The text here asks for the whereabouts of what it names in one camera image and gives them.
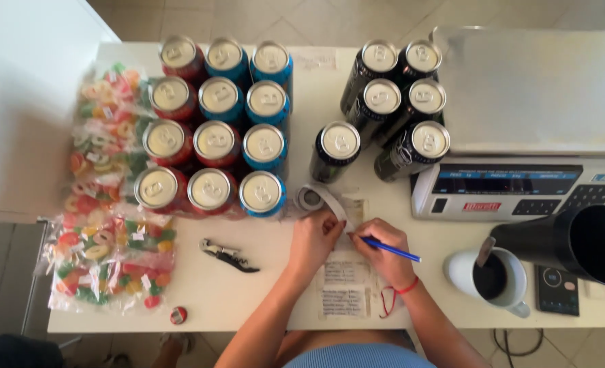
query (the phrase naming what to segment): hand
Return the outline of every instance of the hand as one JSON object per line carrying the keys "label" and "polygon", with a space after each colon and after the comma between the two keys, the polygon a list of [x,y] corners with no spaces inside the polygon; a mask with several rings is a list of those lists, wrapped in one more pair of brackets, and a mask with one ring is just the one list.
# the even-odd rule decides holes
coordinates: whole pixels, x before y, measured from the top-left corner
{"label": "hand", "polygon": [[389,281],[394,289],[403,290],[411,286],[416,279],[412,261],[390,251],[371,247],[361,239],[361,237],[372,236],[381,243],[409,252],[407,234],[388,222],[375,218],[359,225],[355,232],[348,235],[355,244],[355,249],[369,260],[380,276]]}
{"label": "hand", "polygon": [[303,288],[309,286],[316,272],[325,264],[345,226],[346,222],[339,222],[330,210],[309,213],[293,225],[287,270]]}

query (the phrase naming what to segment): blue pen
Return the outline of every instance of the blue pen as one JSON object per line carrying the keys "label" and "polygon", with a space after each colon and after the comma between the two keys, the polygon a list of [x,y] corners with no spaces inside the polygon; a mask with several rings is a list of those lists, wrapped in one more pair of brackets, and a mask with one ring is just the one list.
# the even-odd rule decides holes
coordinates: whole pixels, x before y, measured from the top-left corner
{"label": "blue pen", "polygon": [[377,248],[380,248],[380,249],[384,249],[386,251],[390,251],[393,254],[397,254],[397,255],[399,255],[401,257],[405,257],[407,259],[411,259],[414,262],[419,262],[419,263],[421,262],[421,257],[419,257],[418,255],[410,254],[410,253],[407,253],[407,252],[402,251],[400,249],[388,246],[386,244],[382,244],[382,243],[378,242],[377,240],[373,240],[373,239],[369,239],[369,238],[362,238],[362,240],[364,241],[364,243],[366,243],[366,244],[368,244],[368,245],[370,245],[372,247],[377,247]]}

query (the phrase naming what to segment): cable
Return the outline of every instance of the cable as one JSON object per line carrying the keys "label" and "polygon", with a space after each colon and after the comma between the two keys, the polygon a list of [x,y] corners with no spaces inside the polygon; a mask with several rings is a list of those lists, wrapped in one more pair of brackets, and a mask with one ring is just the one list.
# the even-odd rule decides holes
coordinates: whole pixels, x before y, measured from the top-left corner
{"label": "cable", "polygon": [[507,337],[507,334],[508,334],[507,329],[503,330],[503,337],[505,338],[505,347],[502,347],[500,345],[500,342],[498,342],[498,336],[495,333],[496,330],[497,329],[494,329],[494,342],[498,346],[498,348],[507,355],[507,360],[509,360],[509,368],[514,368],[514,364],[511,362],[512,356],[528,356],[530,354],[535,353],[541,347],[541,344],[543,344],[543,329],[537,329],[537,331],[539,332],[539,341],[537,342],[535,347],[528,350],[527,352],[512,353],[509,351],[509,339]]}

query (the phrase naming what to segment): corkscrew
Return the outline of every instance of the corkscrew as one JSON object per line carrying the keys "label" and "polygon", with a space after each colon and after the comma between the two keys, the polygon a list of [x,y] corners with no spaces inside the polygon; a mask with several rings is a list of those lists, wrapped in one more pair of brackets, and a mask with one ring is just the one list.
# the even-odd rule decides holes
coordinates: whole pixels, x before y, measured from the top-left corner
{"label": "corkscrew", "polygon": [[202,250],[206,254],[232,265],[234,268],[241,272],[251,273],[259,271],[259,269],[249,267],[247,260],[240,258],[236,255],[240,252],[240,250],[238,249],[211,245],[209,239],[200,240],[199,247],[200,250]]}

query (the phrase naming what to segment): white mug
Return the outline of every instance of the white mug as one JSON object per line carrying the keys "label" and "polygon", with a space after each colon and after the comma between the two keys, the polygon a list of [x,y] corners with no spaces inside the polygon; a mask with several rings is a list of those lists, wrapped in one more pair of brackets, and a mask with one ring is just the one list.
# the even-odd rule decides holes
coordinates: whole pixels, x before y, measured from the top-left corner
{"label": "white mug", "polygon": [[489,305],[506,309],[520,318],[529,317],[529,307],[523,301],[527,291],[527,274],[520,260],[506,249],[498,247],[491,249],[491,254],[497,255],[505,266],[507,284],[500,295],[486,300],[475,288],[472,276],[473,267],[477,267],[475,260],[479,253],[479,249],[471,249],[450,255],[443,264],[446,278],[459,290]]}

